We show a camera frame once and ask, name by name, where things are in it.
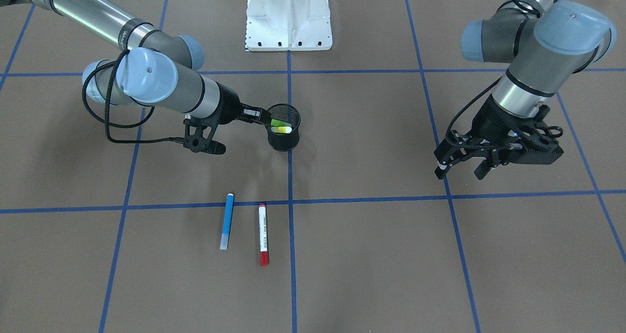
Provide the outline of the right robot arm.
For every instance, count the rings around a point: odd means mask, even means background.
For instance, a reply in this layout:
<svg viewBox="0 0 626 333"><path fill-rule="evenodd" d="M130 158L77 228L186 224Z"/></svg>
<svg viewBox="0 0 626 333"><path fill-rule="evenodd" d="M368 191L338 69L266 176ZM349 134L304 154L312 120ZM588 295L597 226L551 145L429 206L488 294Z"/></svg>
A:
<svg viewBox="0 0 626 333"><path fill-rule="evenodd" d="M93 74L105 61L92 64L83 75L86 93L100 103L162 107L190 118L215 118L269 126L269 111L242 104L228 87L199 74L205 55L192 37L173 37L152 23L109 0L1 0L2 7L31 3L61 15L116 45L122 52L110 70L112 88L105 77Z"/></svg>

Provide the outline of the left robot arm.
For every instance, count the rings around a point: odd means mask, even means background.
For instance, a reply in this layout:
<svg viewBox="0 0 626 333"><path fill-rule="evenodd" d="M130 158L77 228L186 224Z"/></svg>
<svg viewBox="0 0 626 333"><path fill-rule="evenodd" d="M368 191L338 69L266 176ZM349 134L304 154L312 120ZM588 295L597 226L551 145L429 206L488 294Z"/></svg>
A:
<svg viewBox="0 0 626 333"><path fill-rule="evenodd" d="M563 154L563 130L545 123L550 99L616 41L608 17L567 0L507 0L491 18L468 23L460 41L463 57L508 68L477 95L486 100L467 133L448 126L434 150L436 177L444 179L472 158L481 159L477 179L500 165L554 163Z"/></svg>

